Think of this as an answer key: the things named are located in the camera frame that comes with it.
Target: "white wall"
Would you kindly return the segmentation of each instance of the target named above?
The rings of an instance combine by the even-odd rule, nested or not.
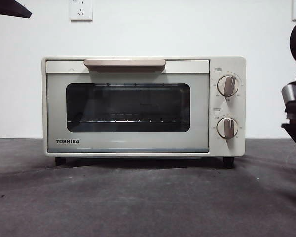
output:
[[[71,23],[69,0],[21,0],[30,19],[0,16],[0,137],[42,137],[46,55],[247,58],[247,137],[288,137],[282,87],[295,79],[290,0],[93,0]]]

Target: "gray table surface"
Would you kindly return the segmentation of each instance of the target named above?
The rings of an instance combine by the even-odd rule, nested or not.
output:
[[[296,145],[249,139],[235,168],[70,159],[0,139],[0,237],[296,237]]]

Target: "temperature knob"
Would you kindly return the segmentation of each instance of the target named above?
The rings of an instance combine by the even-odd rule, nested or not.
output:
[[[217,132],[222,138],[231,139],[238,132],[238,124],[231,118],[223,118],[217,124]]]
[[[232,96],[237,93],[238,87],[238,80],[235,76],[222,77],[217,84],[219,93],[226,97]]]

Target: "oven door handle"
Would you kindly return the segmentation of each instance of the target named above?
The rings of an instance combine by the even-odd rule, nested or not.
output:
[[[83,63],[99,73],[162,72],[166,65],[164,59],[85,59]]]

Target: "oven door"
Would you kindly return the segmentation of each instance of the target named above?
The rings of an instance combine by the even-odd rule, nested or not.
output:
[[[86,64],[46,66],[49,153],[209,151],[209,61]]]

